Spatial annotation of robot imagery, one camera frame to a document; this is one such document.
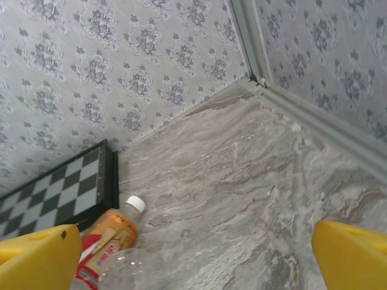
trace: chessboard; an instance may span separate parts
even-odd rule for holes
[[[0,198],[0,240],[62,224],[90,227],[119,207],[118,154],[107,140]]]

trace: floral patterned wallpaper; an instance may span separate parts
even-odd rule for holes
[[[246,74],[223,1],[0,1],[0,193]]]
[[[387,1],[255,3],[275,82],[387,143]]]

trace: bottle cap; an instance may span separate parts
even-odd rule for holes
[[[136,195],[132,195],[126,200],[127,204],[133,206],[139,213],[143,213],[145,209],[145,202]]]

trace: bottle label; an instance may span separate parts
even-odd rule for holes
[[[103,263],[114,253],[130,248],[137,236],[138,229],[129,219],[108,210],[82,237],[83,250],[75,278],[97,290]]]

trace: floor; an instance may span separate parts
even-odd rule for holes
[[[159,289],[325,289],[318,220],[387,229],[383,184],[238,85],[122,153],[120,190]]]

